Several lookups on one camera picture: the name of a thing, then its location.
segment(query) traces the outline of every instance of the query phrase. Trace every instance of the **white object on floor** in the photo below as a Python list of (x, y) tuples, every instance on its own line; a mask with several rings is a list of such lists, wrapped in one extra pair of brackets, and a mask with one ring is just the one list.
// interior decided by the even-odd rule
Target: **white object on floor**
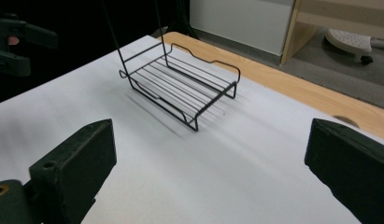
[(371, 36), (357, 35), (354, 33), (328, 29), (325, 34), (326, 39), (338, 47), (357, 56), (368, 56), (372, 52), (370, 46)]

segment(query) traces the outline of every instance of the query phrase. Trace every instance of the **black wire rack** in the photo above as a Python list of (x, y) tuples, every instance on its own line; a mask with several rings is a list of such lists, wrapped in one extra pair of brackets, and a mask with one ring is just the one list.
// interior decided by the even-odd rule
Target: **black wire rack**
[[(236, 66), (228, 63), (203, 60), (181, 45), (165, 44), (156, 1), (155, 6), (161, 41), (127, 59), (123, 59), (108, 20), (123, 65), (123, 70), (119, 71), (120, 76), (128, 78), (135, 91), (188, 127), (198, 131), (198, 118), (205, 111), (222, 96), (235, 98), (241, 72)], [(140, 58), (146, 59), (144, 55), (153, 51), (160, 53), (158, 55), (155, 53), (157, 56), (145, 60), (133, 71), (128, 71), (127, 64), (132, 64), (133, 60)], [(179, 52), (183, 54), (186, 52), (186, 56), (181, 57)], [(224, 70), (218, 65), (233, 69), (235, 73), (223, 72)]]

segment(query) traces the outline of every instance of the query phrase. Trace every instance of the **white table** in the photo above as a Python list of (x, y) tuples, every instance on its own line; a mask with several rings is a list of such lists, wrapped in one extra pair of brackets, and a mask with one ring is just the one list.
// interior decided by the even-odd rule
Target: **white table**
[(311, 120), (339, 120), (242, 78), (196, 133), (120, 68), (114, 51), (1, 103), (0, 181), (26, 183), (29, 166), (72, 133), (112, 119), (118, 163), (83, 223), (359, 223), (304, 165)]

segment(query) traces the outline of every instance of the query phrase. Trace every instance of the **wall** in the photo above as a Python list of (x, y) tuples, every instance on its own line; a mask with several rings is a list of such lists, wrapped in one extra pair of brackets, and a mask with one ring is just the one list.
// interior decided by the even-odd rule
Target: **wall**
[(294, 0), (192, 0), (191, 26), (280, 56)]

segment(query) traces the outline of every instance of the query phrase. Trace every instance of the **gray floor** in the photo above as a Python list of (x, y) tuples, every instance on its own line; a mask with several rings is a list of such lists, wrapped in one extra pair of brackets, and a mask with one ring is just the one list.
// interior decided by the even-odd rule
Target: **gray floor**
[(321, 29), (288, 62), (280, 65), (276, 55), (202, 31), (196, 33), (214, 46), (384, 108), (384, 40), (372, 39), (373, 62), (363, 65), (355, 55), (325, 42), (325, 29)]

